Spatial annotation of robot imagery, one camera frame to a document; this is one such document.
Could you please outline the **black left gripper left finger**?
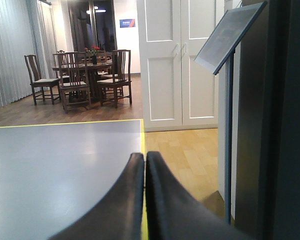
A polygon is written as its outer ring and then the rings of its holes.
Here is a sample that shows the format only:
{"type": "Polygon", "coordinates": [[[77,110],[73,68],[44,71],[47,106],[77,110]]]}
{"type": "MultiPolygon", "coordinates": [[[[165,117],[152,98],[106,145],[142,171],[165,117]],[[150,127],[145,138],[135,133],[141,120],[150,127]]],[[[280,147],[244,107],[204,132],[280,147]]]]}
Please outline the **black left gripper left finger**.
{"type": "Polygon", "coordinates": [[[51,240],[140,240],[144,194],[144,156],[132,153],[106,195],[79,220],[51,240]]]}

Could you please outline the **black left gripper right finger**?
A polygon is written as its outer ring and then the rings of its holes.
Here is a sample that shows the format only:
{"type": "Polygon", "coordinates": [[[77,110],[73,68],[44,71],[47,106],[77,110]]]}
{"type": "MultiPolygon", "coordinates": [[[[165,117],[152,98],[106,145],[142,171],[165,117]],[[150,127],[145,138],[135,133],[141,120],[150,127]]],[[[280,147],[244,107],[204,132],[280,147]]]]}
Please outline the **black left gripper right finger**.
{"type": "Polygon", "coordinates": [[[145,201],[151,240],[248,240],[180,184],[158,151],[146,156],[145,201]]]}

